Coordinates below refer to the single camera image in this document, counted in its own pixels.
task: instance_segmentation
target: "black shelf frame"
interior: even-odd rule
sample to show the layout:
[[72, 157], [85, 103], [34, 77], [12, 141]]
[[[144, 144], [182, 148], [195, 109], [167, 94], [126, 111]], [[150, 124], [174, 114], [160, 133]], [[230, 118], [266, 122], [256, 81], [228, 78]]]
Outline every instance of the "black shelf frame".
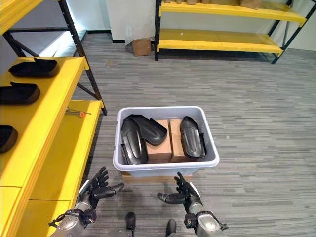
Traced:
[[[308, 22], [309, 18], [311, 17], [311, 15], [315, 12], [316, 10], [316, 0], [310, 0], [314, 3], [313, 7], [311, 8], [311, 10], [309, 11], [309, 13], [306, 15], [306, 21], [302, 26], [299, 26], [295, 32], [293, 33], [293, 35], [289, 38], [288, 41], [284, 40], [283, 44], [281, 46], [281, 49], [283, 50], [283, 52], [280, 54], [280, 56], [273, 54], [273, 56], [275, 57], [274, 60], [271, 62], [272, 64], [275, 64], [279, 58], [283, 55], [283, 53], [287, 50], [287, 48], [290, 46], [290, 44], [293, 42], [293, 40], [295, 39], [295, 37], [300, 33], [300, 31], [302, 30], [302, 28], [306, 25], [306, 23]], [[156, 10], [155, 10], [155, 28], [156, 28], [156, 32], [155, 32], [155, 61], [158, 61], [159, 59], [159, 52], [158, 52], [158, 45], [159, 45], [159, 37], [160, 37], [160, 22], [161, 22], [161, 16], [159, 16], [159, 11], [160, 11], [160, 7], [161, 7], [161, 2], [162, 0], [156, 0]], [[293, 4], [294, 0], [288, 0], [286, 5], [287, 6], [291, 6]], [[275, 31], [275, 29], [277, 28], [278, 24], [280, 23], [280, 20], [276, 20], [273, 24], [273, 26], [271, 27], [268, 35], [271, 36], [273, 34], [273, 32]], [[286, 30], [284, 32], [284, 39], [286, 39], [287, 37], [287, 27], [288, 27], [288, 21], [287, 21], [287, 25], [286, 25]]]
[[78, 53], [79, 57], [85, 57], [87, 64], [89, 66], [88, 70], [85, 70], [88, 76], [88, 79], [90, 81], [90, 84], [92, 86], [93, 91], [89, 90], [88, 88], [86, 88], [85, 86], [83, 86], [82, 84], [80, 84], [78, 82], [77, 86], [82, 89], [83, 91], [85, 91], [86, 93], [88, 93], [89, 95], [91, 95], [92, 97], [94, 97], [97, 100], [101, 100], [102, 101], [102, 112], [104, 115], [107, 115], [107, 109], [105, 107], [104, 101], [102, 99], [102, 96], [100, 94], [98, 85], [95, 81], [94, 75], [92, 73], [91, 67], [89, 65], [89, 61], [88, 58], [85, 54], [85, 51], [83, 49], [81, 40], [78, 36], [78, 33], [75, 29], [75, 25], [74, 25], [74, 21], [70, 15], [70, 11], [67, 5], [66, 0], [58, 0], [58, 4], [59, 7], [63, 13], [64, 19], [66, 21], [67, 27], [45, 27], [45, 28], [17, 28], [17, 29], [9, 29], [7, 30], [4, 34], [3, 37], [6, 39], [6, 41], [9, 43], [9, 45], [11, 46], [11, 48], [13, 49], [13, 51], [16, 53], [16, 55], [18, 57], [27, 57], [26, 54], [24, 53], [27, 52], [28, 54], [32, 55], [33, 57], [39, 57], [38, 54], [36, 54], [35, 52], [33, 52], [31, 49], [27, 48], [25, 45], [23, 45], [22, 43], [20, 43], [19, 41], [17, 41], [12, 33], [16, 33], [16, 32], [56, 32], [56, 31], [61, 31], [61, 32], [65, 32], [65, 31], [69, 31], [71, 33], [71, 36], [73, 38], [73, 41], [75, 43], [76, 46], [76, 52]]

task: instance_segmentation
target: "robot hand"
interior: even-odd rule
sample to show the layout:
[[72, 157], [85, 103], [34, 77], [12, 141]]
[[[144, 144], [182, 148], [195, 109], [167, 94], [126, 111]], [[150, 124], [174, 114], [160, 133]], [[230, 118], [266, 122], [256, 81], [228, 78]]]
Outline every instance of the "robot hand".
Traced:
[[109, 198], [122, 190], [124, 183], [108, 186], [108, 172], [102, 167], [80, 191], [74, 209], [58, 216], [49, 226], [56, 228], [51, 237], [77, 237], [88, 224], [94, 223], [97, 215], [95, 208], [100, 199]]
[[178, 176], [174, 177], [178, 193], [158, 193], [158, 198], [168, 204], [183, 204], [187, 212], [184, 223], [187, 228], [194, 228], [197, 236], [226, 237], [222, 231], [228, 228], [227, 225], [222, 224], [211, 211], [206, 211], [196, 187], [187, 182], [180, 172]]
[[168, 204], [183, 204], [187, 213], [190, 213], [190, 205], [192, 203], [199, 203], [203, 206], [200, 196], [196, 187], [185, 180], [183, 175], [178, 172], [179, 178], [174, 177], [177, 181], [178, 193], [173, 194], [162, 194], [158, 193], [157, 196], [163, 202]]
[[89, 199], [92, 208], [96, 208], [100, 199], [112, 197], [123, 189], [124, 183], [108, 186], [108, 171], [102, 167], [84, 186], [78, 197], [78, 202]]

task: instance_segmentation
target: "yellow shelf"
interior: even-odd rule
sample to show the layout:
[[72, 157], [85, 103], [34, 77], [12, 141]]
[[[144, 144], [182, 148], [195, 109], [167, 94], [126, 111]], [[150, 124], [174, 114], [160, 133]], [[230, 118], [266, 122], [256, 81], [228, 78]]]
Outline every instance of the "yellow shelf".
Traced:
[[76, 202], [101, 101], [71, 101], [69, 107], [91, 114], [64, 115], [30, 199]]
[[282, 53], [266, 34], [182, 29], [160, 30], [158, 51], [164, 48]]
[[48, 237], [55, 228], [48, 223], [70, 209], [69, 201], [29, 200], [17, 237]]
[[[76, 84], [82, 71], [88, 69], [85, 58], [54, 59], [58, 61], [60, 72], [53, 78], [17, 78], [6, 72], [0, 81], [0, 86], [8, 86], [10, 81], [35, 83], [41, 93], [33, 104], [0, 107], [0, 123], [18, 131], [13, 148], [0, 154], [0, 184], [21, 188], [15, 208], [5, 220], [2, 236], [14, 236]], [[26, 60], [33, 59], [18, 58], [15, 63]]]
[[188, 5], [185, 2], [177, 4], [174, 1], [162, 2], [159, 15], [161, 16], [162, 12], [187, 12], [295, 21], [299, 22], [300, 26], [306, 22], [304, 16], [296, 13], [289, 6], [277, 2], [264, 1], [259, 9], [239, 6], [237, 0], [212, 0], [211, 2], [211, 4], [197, 3], [196, 5]]
[[0, 189], [0, 234], [10, 217], [10, 213], [16, 208], [15, 200], [17, 199], [21, 188], [18, 187], [1, 187]]
[[1, 0], [1, 35], [43, 0]]

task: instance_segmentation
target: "small tool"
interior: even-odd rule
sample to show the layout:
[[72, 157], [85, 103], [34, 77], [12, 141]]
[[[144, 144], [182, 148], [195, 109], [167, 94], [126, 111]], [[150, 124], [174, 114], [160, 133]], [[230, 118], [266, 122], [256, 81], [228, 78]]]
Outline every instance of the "small tool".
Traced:
[[85, 111], [80, 111], [80, 110], [73, 110], [69, 107], [66, 108], [66, 113], [69, 115], [79, 115], [81, 118], [84, 118], [84, 116], [90, 115], [91, 113], [85, 112]]

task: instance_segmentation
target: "brown cardboard box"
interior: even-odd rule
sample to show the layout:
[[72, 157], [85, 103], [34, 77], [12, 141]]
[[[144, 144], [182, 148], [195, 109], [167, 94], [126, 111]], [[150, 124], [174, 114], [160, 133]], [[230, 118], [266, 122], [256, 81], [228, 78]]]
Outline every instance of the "brown cardboard box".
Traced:
[[261, 5], [261, 2], [262, 0], [239, 0], [239, 5], [253, 9], [258, 9]]
[[197, 3], [197, 0], [187, 0], [188, 5], [195, 5]]
[[132, 42], [134, 56], [147, 56], [151, 54], [150, 38], [136, 39]]
[[168, 120], [157, 120], [157, 122], [167, 129], [167, 137], [159, 146], [153, 146], [146, 142], [148, 164], [169, 163], [171, 159], [172, 151], [168, 129]]
[[184, 155], [182, 144], [181, 144], [181, 132], [180, 132], [180, 119], [170, 120], [170, 136], [172, 144], [172, 157], [170, 163], [178, 162], [191, 162], [192, 159], [187, 158]]

